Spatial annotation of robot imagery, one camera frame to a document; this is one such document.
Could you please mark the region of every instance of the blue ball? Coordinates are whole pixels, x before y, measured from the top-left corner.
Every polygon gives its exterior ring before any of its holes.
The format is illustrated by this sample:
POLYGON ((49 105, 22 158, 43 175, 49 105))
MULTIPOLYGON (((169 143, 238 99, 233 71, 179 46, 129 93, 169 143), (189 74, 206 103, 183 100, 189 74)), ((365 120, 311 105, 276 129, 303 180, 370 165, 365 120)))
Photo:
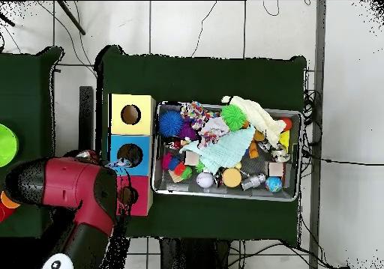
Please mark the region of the blue ball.
POLYGON ((173 171, 176 169, 176 167, 179 165, 180 160, 176 157, 172 158, 171 161, 169 162, 168 169, 173 171))
POLYGON ((159 119, 159 131, 164 137, 176 136, 183 127, 183 117, 180 112, 168 111, 159 119))
POLYGON ((269 177, 265 182, 265 187, 268 191, 276 193, 281 190, 281 188, 283 187, 283 183, 278 177, 269 177))

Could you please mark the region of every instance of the pink block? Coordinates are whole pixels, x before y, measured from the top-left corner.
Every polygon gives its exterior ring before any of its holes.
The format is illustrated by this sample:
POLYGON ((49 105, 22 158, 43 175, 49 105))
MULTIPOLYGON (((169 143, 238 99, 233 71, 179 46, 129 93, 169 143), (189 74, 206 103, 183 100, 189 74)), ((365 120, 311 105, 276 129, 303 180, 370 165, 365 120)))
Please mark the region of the pink block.
MULTIPOLYGON (((132 205, 132 209, 130 210, 130 214, 132 216, 147 216, 149 212, 149 208, 152 206, 152 190, 149 186, 149 177, 141 176, 141 175, 131 175, 129 177, 127 175, 118 175, 117 177, 117 190, 118 192, 122 187, 129 187, 130 185, 136 189, 139 193, 139 197, 137 202, 132 205)), ((120 215, 119 207, 120 201, 117 201, 117 211, 116 214, 120 215)))

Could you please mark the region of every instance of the light blue cloth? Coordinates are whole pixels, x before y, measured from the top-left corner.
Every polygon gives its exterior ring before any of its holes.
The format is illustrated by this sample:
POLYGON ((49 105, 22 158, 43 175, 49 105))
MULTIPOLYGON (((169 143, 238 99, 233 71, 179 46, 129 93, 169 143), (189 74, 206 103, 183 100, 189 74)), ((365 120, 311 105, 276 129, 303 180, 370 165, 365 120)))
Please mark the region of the light blue cloth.
POLYGON ((215 174, 221 166, 233 168, 241 161, 245 151, 254 138, 255 128, 249 126, 221 137, 215 144, 209 143, 208 147, 198 149, 199 141, 194 141, 180 149, 180 153, 189 150, 199 154, 200 161, 207 170, 215 174))

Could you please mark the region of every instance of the blue spiky ball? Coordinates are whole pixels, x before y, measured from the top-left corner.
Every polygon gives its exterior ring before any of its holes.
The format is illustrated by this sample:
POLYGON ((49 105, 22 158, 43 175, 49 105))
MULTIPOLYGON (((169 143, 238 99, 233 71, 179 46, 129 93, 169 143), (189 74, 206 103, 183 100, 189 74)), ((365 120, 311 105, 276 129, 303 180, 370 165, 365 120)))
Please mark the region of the blue spiky ball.
POLYGON ((183 117, 180 112, 168 111, 159 119, 159 131, 164 137, 176 136, 183 127, 183 117))

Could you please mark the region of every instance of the blue box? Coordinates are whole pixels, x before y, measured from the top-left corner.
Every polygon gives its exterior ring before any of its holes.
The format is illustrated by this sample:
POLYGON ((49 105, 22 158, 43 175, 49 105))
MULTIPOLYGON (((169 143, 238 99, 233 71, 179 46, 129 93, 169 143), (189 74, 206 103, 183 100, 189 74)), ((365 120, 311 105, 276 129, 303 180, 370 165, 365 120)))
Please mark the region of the blue box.
POLYGON ((132 168, 115 167, 117 175, 150 175, 152 164, 152 137, 151 136, 120 136, 111 135, 110 162, 117 161, 119 149, 123 145, 137 145, 142 152, 141 162, 132 168))

